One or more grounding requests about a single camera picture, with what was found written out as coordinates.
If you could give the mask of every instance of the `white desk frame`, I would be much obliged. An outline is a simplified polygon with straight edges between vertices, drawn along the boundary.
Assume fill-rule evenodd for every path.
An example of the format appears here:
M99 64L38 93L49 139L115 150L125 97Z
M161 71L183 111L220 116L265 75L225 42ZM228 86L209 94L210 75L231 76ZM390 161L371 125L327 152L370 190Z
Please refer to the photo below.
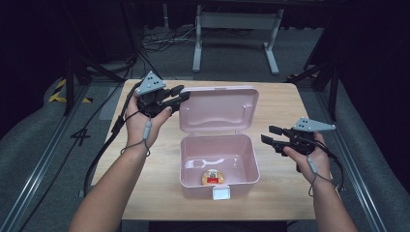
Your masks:
M197 6L196 10L196 43L193 54L192 71L199 73L201 68L201 30L205 28L237 28L237 29L259 29L271 30L271 38L268 43L264 43L266 57L273 75L279 74L277 61L272 50L275 38L282 19L283 10L278 10L276 14L236 14L236 13L206 13L202 12L202 7Z

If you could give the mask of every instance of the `person's left arm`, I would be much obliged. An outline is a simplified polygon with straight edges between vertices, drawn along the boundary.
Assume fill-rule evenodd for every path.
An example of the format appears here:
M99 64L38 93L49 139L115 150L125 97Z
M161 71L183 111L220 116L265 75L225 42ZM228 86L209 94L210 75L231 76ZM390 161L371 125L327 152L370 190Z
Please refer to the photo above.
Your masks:
M131 97L126 116L132 115L137 110L136 97ZM170 115L171 108L168 107L157 117L151 119L152 127L146 144L141 141L146 124L150 119L137 113L126 121L127 147L129 148L109 167L86 195L73 217L69 231L102 232L115 231L118 228L144 166L147 149L154 144L160 127Z

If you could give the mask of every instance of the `person's right arm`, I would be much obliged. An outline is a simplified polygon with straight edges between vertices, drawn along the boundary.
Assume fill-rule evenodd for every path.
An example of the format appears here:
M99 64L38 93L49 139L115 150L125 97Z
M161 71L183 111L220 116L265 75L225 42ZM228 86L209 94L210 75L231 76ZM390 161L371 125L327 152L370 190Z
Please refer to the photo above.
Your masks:
M316 132L314 139L325 143L323 135ZM335 187L331 182L331 172L329 158L320 148L316 147L309 157L313 160L317 173L324 180L315 174L308 165L307 156L303 156L290 147L283 148L291 159L299 165L304 177L312 184L313 207L316 215L316 222L319 231L358 231L352 218L344 208Z

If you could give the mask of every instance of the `human hand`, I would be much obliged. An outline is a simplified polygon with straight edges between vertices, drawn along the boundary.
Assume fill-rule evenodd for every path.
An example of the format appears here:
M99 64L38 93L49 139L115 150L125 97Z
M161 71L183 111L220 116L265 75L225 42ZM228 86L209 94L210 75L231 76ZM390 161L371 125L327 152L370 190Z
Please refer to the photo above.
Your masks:
M129 105L127 107L126 112L126 124L127 124L127 148L128 149L138 149L142 152L148 152L149 149L154 142L157 140L158 134L160 132L161 126L166 122L169 116L172 113L172 108L167 107L165 108L160 114L158 114L155 118L150 119L149 117L143 115L142 113L135 113L138 112L138 107L136 104L137 96L132 95L130 98ZM149 131L149 136L146 139L144 144L143 141L143 134L145 132L145 128L147 123L151 120L151 128Z
M314 133L314 140L325 144L323 135L319 132ZM313 184L313 181L317 185L320 185L320 183L329 183L327 180L332 179L328 155L319 147L316 146L314 151L308 156L313 160L314 165L317 168L317 173L327 180L324 180L323 178L316 178L316 174L314 174L310 169L307 156L298 153L290 147L284 147L283 152L298 164L302 174L311 184Z

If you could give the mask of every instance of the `human arm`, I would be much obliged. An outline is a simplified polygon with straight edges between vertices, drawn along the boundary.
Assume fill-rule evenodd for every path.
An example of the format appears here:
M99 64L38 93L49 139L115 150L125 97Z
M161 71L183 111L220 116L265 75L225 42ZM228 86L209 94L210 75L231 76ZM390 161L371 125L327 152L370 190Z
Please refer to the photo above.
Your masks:
M69 231L115 231L121 221L132 190L144 166L148 148L156 141L160 128L171 115L171 108L151 119L146 144L141 142L150 119L137 112L136 97L130 98L127 107L127 149L108 168L102 178L86 195L78 207Z
M323 135L314 134L314 139L325 144ZM304 177L312 184L313 207L319 231L357 231L356 225L347 213L333 184L330 172L329 158L320 148L316 147L308 155L313 160L317 173L315 176L308 165L308 157L303 156L290 147L283 148L283 152L293 159L301 169Z

